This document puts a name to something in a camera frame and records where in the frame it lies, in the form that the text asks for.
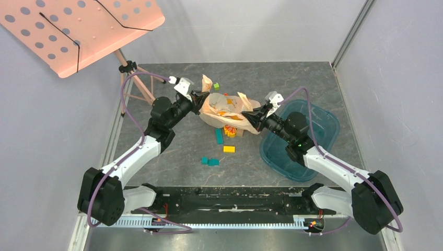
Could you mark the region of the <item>orange fake fruit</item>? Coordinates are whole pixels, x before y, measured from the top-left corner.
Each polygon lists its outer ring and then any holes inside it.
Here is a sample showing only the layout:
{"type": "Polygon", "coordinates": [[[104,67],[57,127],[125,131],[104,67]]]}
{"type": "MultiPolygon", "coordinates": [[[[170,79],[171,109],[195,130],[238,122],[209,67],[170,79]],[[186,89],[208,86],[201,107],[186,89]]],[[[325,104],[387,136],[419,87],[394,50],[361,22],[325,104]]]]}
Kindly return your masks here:
{"type": "Polygon", "coordinates": [[[239,115],[238,113],[234,113],[234,112],[226,112],[226,111],[218,111],[217,114],[221,117],[224,117],[226,119],[230,119],[230,120],[243,120],[244,117],[242,115],[239,115]]]}

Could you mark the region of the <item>translucent orange plastic bag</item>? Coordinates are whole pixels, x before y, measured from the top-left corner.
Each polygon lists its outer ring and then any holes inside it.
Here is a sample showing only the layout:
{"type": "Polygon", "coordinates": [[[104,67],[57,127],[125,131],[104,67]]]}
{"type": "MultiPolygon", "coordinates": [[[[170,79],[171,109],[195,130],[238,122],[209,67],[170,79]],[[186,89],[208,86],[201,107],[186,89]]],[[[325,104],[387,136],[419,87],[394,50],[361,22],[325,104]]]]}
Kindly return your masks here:
{"type": "Polygon", "coordinates": [[[221,93],[210,93],[200,110],[200,118],[208,125],[215,128],[223,128],[225,125],[236,129],[246,130],[252,134],[259,134],[244,117],[243,120],[230,120],[217,114],[218,111],[234,112],[242,115],[243,111],[252,111],[261,104],[238,92],[236,96],[226,96],[221,93]]]}

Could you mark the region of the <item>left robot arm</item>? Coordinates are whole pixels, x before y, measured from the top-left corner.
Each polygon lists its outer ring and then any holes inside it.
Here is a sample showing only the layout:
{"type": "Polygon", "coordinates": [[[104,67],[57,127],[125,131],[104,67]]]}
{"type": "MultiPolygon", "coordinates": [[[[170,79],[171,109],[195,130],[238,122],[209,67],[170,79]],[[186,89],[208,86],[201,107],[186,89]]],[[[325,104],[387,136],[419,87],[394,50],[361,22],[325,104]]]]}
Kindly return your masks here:
{"type": "Polygon", "coordinates": [[[87,215],[91,227],[97,223],[112,226],[126,213],[146,208],[158,213],[164,199],[149,186],[126,189],[128,181],[149,161],[160,155],[172,142],[176,126],[188,113],[199,114],[209,92],[191,91],[189,97],[176,94],[176,101],[167,97],[154,100],[151,118],[140,139],[122,156],[100,168],[84,173],[77,208],[87,215]]]}

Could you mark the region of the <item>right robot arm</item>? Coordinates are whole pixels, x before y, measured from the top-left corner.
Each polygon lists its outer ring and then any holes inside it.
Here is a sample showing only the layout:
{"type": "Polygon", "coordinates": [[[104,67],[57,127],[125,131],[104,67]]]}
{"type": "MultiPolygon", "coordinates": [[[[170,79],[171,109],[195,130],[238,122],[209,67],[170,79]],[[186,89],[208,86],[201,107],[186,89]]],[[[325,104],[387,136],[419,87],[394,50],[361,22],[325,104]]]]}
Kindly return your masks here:
{"type": "Polygon", "coordinates": [[[372,235],[384,228],[402,232],[399,215],[404,208],[386,173],[380,170],[371,173],[345,163],[308,133],[310,121],[305,115],[292,112],[283,119],[272,113],[272,108],[267,102],[242,115],[257,131],[267,129],[284,140],[285,151],[292,161],[322,174],[340,187],[336,190],[320,183],[310,186],[302,193],[301,205],[306,212],[331,210],[346,215],[372,235]]]}

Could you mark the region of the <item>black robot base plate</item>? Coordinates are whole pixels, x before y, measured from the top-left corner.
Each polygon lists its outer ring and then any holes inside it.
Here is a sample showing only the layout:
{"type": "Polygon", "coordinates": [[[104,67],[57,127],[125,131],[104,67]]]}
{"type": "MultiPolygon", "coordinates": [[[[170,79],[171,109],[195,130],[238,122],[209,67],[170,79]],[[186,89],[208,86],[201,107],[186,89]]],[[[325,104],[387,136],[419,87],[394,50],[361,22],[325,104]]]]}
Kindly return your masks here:
{"type": "Polygon", "coordinates": [[[319,209],[306,196],[306,187],[169,186],[155,187],[148,208],[168,215],[206,212],[273,212],[279,215],[335,214],[319,209]]]}

